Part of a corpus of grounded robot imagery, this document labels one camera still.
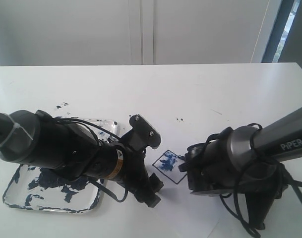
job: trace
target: white cabinet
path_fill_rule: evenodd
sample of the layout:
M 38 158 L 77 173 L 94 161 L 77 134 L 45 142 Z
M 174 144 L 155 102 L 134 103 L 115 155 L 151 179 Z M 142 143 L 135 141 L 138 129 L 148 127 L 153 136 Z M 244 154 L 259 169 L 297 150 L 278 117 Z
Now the white cabinet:
M 260 62 L 281 0 L 0 0 L 0 65 Z

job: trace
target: white tray with blue pattern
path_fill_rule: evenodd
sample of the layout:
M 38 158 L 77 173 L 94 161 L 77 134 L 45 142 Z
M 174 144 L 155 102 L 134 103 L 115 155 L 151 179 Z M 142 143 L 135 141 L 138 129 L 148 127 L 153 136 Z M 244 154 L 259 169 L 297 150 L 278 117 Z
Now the white tray with blue pattern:
M 114 120 L 85 120 L 119 134 Z M 99 139 L 107 141 L 108 134 L 92 129 Z M 84 178 L 69 182 L 48 169 L 20 165 L 3 194 L 3 203 L 11 208 L 77 214 L 94 209 L 101 202 L 100 193 Z

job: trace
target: white table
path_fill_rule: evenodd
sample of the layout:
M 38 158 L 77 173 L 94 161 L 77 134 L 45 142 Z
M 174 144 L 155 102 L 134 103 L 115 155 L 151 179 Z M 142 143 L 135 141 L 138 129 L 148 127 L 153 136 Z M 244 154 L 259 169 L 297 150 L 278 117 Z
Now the white table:
M 301 107 L 302 70 L 295 63 L 0 67 L 0 112 L 50 113 L 62 102 L 82 117 L 117 120 L 122 134 L 129 130 L 128 116 L 140 113 L 157 115 L 203 141 L 229 125 L 266 126 Z M 285 164 L 302 180 L 302 158 Z M 16 168 L 0 160 L 0 237 L 179 236 L 131 194 L 123 204 L 104 196 L 98 209 L 83 215 L 10 209 L 1 197 Z M 122 195 L 115 183 L 107 186 Z M 265 224 L 263 238 L 302 237 L 302 207 L 290 188 L 275 201 Z M 248 234 L 224 209 L 209 237 Z

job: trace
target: small square card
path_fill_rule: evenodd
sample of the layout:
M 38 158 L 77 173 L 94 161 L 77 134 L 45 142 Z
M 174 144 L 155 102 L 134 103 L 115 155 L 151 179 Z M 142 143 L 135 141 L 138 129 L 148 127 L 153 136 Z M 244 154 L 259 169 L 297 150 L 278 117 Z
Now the small square card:
M 184 163 L 184 160 L 181 158 L 183 157 L 167 150 L 152 165 L 175 184 L 179 184 L 179 182 L 186 176 L 186 172 L 181 173 L 179 171 L 179 165 Z

